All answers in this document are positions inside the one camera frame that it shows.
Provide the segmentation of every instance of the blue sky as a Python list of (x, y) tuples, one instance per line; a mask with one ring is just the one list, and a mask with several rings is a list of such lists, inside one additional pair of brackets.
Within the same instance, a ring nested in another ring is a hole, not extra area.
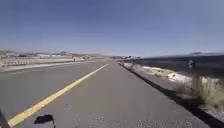
[(223, 0), (1, 0), (0, 49), (224, 52)]

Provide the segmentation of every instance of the highway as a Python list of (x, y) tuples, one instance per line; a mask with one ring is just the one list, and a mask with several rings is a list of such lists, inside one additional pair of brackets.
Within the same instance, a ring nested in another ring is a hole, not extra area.
[(209, 127), (114, 60), (2, 73), (0, 83), (1, 111), (16, 128), (37, 128), (45, 114), (57, 128)]

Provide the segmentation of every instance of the road lane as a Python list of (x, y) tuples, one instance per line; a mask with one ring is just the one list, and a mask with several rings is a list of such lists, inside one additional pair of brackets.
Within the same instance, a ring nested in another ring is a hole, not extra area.
[(83, 63), (1, 76), (0, 108), (9, 120), (54, 92), (106, 64)]
[(52, 114), (58, 128), (208, 128), (115, 62), (17, 127), (35, 128), (35, 118), (44, 114)]

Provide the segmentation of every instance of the dry grass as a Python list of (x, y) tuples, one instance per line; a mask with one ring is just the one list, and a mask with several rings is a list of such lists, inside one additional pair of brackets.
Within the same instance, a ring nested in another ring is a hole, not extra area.
[(179, 91), (198, 97), (201, 103), (224, 110), (224, 89), (221, 87), (223, 85), (220, 85), (220, 80), (193, 75), (192, 89), (187, 89), (188, 86), (184, 85), (179, 86)]

